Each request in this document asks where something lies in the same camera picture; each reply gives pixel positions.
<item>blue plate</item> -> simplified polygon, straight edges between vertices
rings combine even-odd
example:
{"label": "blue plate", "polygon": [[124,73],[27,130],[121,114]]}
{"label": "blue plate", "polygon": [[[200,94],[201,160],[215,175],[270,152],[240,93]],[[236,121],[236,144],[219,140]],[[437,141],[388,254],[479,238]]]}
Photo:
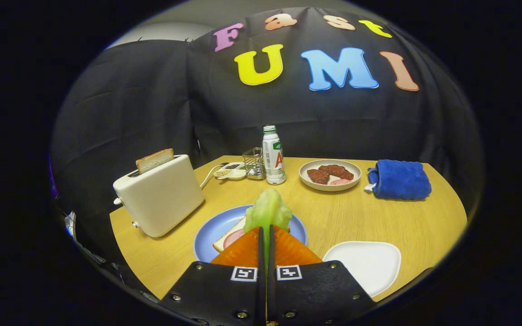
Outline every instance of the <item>blue plate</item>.
{"label": "blue plate", "polygon": [[[245,211],[251,206],[253,205],[239,206],[219,213],[201,227],[194,239],[194,255],[197,256],[199,262],[210,263],[219,254],[213,248],[213,243],[245,217]],[[290,233],[301,243],[307,245],[307,232],[295,214],[290,221]]]}

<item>blue letter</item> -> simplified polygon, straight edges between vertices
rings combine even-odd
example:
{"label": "blue letter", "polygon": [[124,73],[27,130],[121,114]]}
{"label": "blue letter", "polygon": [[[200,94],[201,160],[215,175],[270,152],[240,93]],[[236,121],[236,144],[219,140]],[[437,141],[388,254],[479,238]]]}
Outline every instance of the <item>blue letter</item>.
{"label": "blue letter", "polygon": [[377,81],[372,78],[364,61],[364,50],[358,48],[343,48],[339,54],[339,60],[335,62],[322,50],[309,50],[301,54],[306,58],[311,69],[313,82],[309,84],[312,91],[329,89],[332,83],[325,80],[325,74],[338,85],[343,87],[346,83],[348,71],[352,74],[350,86],[354,88],[376,88]]}

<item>bottle cap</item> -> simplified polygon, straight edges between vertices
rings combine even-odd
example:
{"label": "bottle cap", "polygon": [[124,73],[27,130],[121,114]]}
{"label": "bottle cap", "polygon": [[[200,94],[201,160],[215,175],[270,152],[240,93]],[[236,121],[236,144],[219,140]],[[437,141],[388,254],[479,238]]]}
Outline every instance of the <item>bottle cap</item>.
{"label": "bottle cap", "polygon": [[273,125],[263,127],[263,132],[274,132],[275,130],[276,130],[275,126],[273,126]]}

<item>plate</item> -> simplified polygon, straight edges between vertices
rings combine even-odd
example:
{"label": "plate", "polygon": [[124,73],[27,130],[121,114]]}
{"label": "plate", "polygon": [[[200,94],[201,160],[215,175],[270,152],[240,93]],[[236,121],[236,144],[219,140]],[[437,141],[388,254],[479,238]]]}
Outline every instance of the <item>plate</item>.
{"label": "plate", "polygon": [[[235,226],[244,216],[247,208],[253,205],[239,206],[219,213],[208,220],[194,238],[194,255],[199,262],[210,263],[219,252],[213,243]],[[290,220],[290,233],[304,245],[307,245],[307,232],[301,220],[293,214]]]}
{"label": "plate", "polygon": [[[350,181],[349,183],[345,184],[335,184],[331,185],[335,180],[339,180],[339,177],[336,176],[329,176],[329,182],[328,184],[320,184],[315,183],[311,181],[309,178],[309,175],[307,175],[307,170],[311,169],[319,169],[322,165],[330,165],[330,164],[336,164],[340,165],[346,170],[348,170],[350,173],[354,174],[354,179]],[[305,163],[302,167],[299,168],[299,176],[301,177],[301,180],[303,183],[307,184],[307,186],[315,189],[315,190],[322,190],[323,192],[341,192],[342,190],[350,189],[353,186],[356,186],[358,182],[360,181],[360,177],[362,176],[362,171],[359,167],[356,167],[356,165],[353,165],[350,162],[346,161],[340,161],[339,159],[319,159],[317,161],[312,161],[310,163]]]}
{"label": "plate", "polygon": [[332,246],[323,260],[342,262],[364,291],[374,297],[396,281],[402,254],[389,243],[347,241]]}
{"label": "plate", "polygon": [[[225,167],[230,167],[231,165],[237,165],[237,167],[235,167],[234,169],[225,169]],[[218,169],[217,171],[215,171],[215,173],[213,173],[213,175],[219,180],[223,180],[226,178],[233,179],[233,180],[242,179],[246,174],[246,173],[240,172],[240,171],[245,171],[245,170],[241,170],[241,168],[244,166],[245,166],[245,164],[243,162],[228,163],[228,164],[224,165],[224,167],[222,167],[221,169]],[[227,173],[226,175],[220,175],[220,174],[224,173],[223,171],[229,171],[229,173]]]}

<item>condiment holder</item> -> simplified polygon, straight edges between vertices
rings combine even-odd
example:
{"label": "condiment holder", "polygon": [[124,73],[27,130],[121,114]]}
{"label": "condiment holder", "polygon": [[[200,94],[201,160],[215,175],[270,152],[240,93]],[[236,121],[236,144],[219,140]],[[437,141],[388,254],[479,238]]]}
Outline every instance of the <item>condiment holder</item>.
{"label": "condiment holder", "polygon": [[245,164],[243,162],[228,163],[221,169],[218,169],[213,175],[219,180],[227,178],[231,180],[243,179],[247,175],[244,167]]}
{"label": "condiment holder", "polygon": [[265,165],[263,163],[263,148],[255,147],[242,154],[247,178],[255,180],[265,179]]}

